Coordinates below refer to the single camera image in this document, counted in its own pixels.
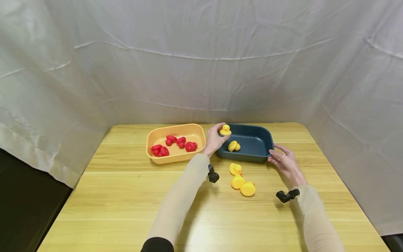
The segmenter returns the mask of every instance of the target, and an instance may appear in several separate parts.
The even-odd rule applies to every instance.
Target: human hand
[[[274,146],[284,151],[285,154],[275,150],[269,150],[271,156],[267,158],[267,161],[275,164],[292,182],[293,186],[307,185],[308,182],[299,169],[295,154],[280,144],[274,144]]]
[[[207,141],[206,141],[206,147],[204,150],[201,152],[202,154],[207,155],[208,157],[211,157],[216,150],[218,150],[225,141],[229,139],[229,135],[220,137],[218,134],[218,131],[225,125],[226,123],[219,123],[214,125],[211,129],[208,130],[207,132]]]

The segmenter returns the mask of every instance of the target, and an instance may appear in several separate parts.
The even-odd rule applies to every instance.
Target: white fabric
[[[73,187],[118,123],[299,122],[403,233],[402,5],[3,0],[0,147]]]

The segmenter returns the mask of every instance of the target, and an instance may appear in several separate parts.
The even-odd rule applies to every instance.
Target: black clip
[[[294,189],[289,191],[287,194],[285,194],[283,191],[278,191],[276,193],[276,197],[281,200],[282,203],[286,203],[292,199],[295,199],[299,195],[299,190]]]
[[[208,164],[208,180],[211,183],[215,183],[217,182],[217,180],[220,178],[220,176],[218,175],[218,173],[214,172],[214,167],[212,164]]]

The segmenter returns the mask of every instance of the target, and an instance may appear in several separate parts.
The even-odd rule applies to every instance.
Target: orange plastic tub
[[[197,143],[197,150],[193,152],[186,152],[185,149],[179,149],[176,143],[171,146],[165,144],[166,136],[172,135],[177,138],[186,137],[186,142]],[[169,156],[156,157],[151,152],[151,147],[161,144],[168,148]],[[189,160],[206,146],[206,137],[203,128],[195,123],[182,124],[176,126],[163,127],[152,130],[147,137],[146,152],[149,158],[156,164],[166,164],[178,161]]]

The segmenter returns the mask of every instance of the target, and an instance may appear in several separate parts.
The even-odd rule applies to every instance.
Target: human arm
[[[343,252],[339,235],[326,215],[322,200],[316,189],[308,185],[295,155],[279,144],[274,145],[284,153],[270,150],[268,161],[275,164],[298,188],[297,205],[303,219],[303,234],[309,252]]]
[[[172,245],[175,244],[197,191],[206,180],[210,157],[229,139],[229,136],[220,137],[218,135],[218,130],[224,124],[219,123],[208,131],[206,147],[189,161],[179,179],[166,195],[146,243],[152,238],[160,237],[168,240]]]

